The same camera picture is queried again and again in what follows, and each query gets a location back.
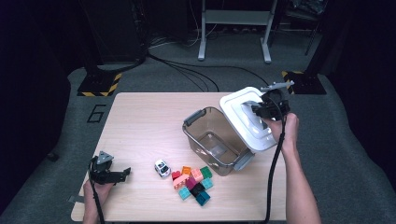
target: toy block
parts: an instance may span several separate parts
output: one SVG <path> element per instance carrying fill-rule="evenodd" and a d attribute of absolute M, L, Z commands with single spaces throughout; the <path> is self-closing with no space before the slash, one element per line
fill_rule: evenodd
<path fill-rule="evenodd" d="M 197 183 L 194 188 L 190 189 L 190 193 L 194 196 L 197 197 L 199 193 L 202 191 L 205 191 L 204 186 L 201 183 Z"/>
<path fill-rule="evenodd" d="M 210 178 L 205 178 L 203 181 L 201 181 L 201 184 L 205 189 L 210 189 L 213 187 L 213 182 Z"/>
<path fill-rule="evenodd" d="M 194 177 L 190 177 L 186 180 L 186 187 L 188 189 L 193 189 L 196 184 L 197 181 L 194 179 Z"/>
<path fill-rule="evenodd" d="M 181 172 L 180 171 L 172 172 L 172 180 L 175 180 L 175 179 L 177 179 L 180 176 L 181 176 Z"/>
<path fill-rule="evenodd" d="M 181 175 L 180 177 L 176 178 L 174 180 L 174 189 L 180 189 L 183 187 L 189 177 L 189 175 Z"/>
<path fill-rule="evenodd" d="M 191 174 L 197 182 L 201 182 L 204 179 L 200 169 L 192 169 Z"/>
<path fill-rule="evenodd" d="M 183 169 L 181 170 L 181 173 L 183 175 L 190 175 L 191 173 L 191 167 L 190 166 L 183 166 Z"/>
<path fill-rule="evenodd" d="M 202 176 L 205 178 L 212 178 L 212 172 L 210 172 L 209 167 L 201 168 Z"/>
<path fill-rule="evenodd" d="M 188 197 L 190 197 L 191 193 L 190 191 L 186 188 L 183 187 L 178 191 L 178 195 L 180 195 L 181 199 L 186 200 Z"/>
<path fill-rule="evenodd" d="M 204 204 L 206 204 L 210 199 L 210 196 L 205 192 L 202 191 L 201 193 L 199 193 L 196 197 L 195 200 L 201 205 L 204 206 Z"/>

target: human arm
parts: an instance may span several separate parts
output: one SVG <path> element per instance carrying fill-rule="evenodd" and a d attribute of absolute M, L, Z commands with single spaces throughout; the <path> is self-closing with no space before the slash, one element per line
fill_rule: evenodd
<path fill-rule="evenodd" d="M 97 195 L 99 197 L 99 202 L 101 206 L 105 203 L 107 200 L 108 193 L 110 192 L 111 188 L 114 186 L 114 184 L 104 184 L 100 185 L 95 183 L 95 190 L 97 192 Z M 96 224 L 98 222 L 99 214 L 98 210 L 96 207 L 95 199 L 93 198 L 93 190 L 92 186 L 89 180 L 87 180 L 84 185 L 84 207 L 85 207 L 85 212 L 84 212 L 84 218 L 82 219 L 83 224 Z"/>
<path fill-rule="evenodd" d="M 264 120 L 278 142 L 282 132 L 281 121 Z M 317 203 L 305 177 L 297 150 L 299 120 L 293 113 L 286 117 L 282 154 L 286 164 L 286 219 L 291 224 L 321 223 Z"/>

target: toy car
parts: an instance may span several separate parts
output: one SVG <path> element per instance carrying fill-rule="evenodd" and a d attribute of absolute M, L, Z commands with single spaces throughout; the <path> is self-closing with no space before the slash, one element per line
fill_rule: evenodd
<path fill-rule="evenodd" d="M 163 160 L 155 161 L 154 165 L 155 171 L 160 175 L 160 177 L 167 177 L 171 174 L 171 168 L 166 165 L 166 162 Z"/>

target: container lid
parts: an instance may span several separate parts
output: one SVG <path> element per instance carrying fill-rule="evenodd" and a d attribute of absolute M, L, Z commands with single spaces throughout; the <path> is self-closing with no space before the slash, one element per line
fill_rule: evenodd
<path fill-rule="evenodd" d="M 262 92 L 246 87 L 220 99 L 220 107 L 242 141 L 250 150 L 262 152 L 276 145 L 271 129 L 251 110 L 252 104 L 262 102 Z"/>

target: chair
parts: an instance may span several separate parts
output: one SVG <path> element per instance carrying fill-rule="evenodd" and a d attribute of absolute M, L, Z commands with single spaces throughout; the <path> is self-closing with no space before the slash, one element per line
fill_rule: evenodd
<path fill-rule="evenodd" d="M 317 2 L 321 3 L 320 9 L 318 10 L 310 10 L 310 7 L 305 5 L 306 2 Z M 312 43 L 314 41 L 315 35 L 318 31 L 318 28 L 321 25 L 323 14 L 325 12 L 326 6 L 328 4 L 328 0 L 322 1 L 309 1 L 309 0 L 283 0 L 279 3 L 278 9 L 276 13 L 278 13 L 277 18 L 275 19 L 275 25 L 273 29 L 273 34 L 271 38 L 270 45 L 272 45 L 275 39 L 275 33 L 279 28 L 279 24 L 282 20 L 288 19 L 290 22 L 297 21 L 299 23 L 304 23 L 311 25 L 313 29 L 311 30 L 309 45 L 306 48 L 305 55 L 308 54 Z"/>

